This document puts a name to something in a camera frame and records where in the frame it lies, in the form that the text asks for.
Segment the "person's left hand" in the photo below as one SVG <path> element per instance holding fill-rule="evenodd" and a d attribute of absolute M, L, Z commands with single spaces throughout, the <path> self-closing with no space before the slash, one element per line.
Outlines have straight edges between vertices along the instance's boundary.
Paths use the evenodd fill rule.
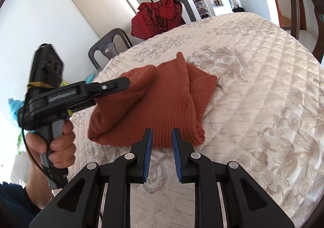
<path fill-rule="evenodd" d="M 72 123 L 69 120 L 65 120 L 63 134 L 54 139 L 49 146 L 52 150 L 52 153 L 49 155 L 49 160 L 53 162 L 56 168 L 68 168 L 75 163 L 76 146 L 74 144 L 75 133 L 73 129 Z M 34 133 L 27 133 L 25 140 L 32 157 L 38 165 L 41 165 L 40 155 L 47 152 L 48 145 L 39 135 Z"/>

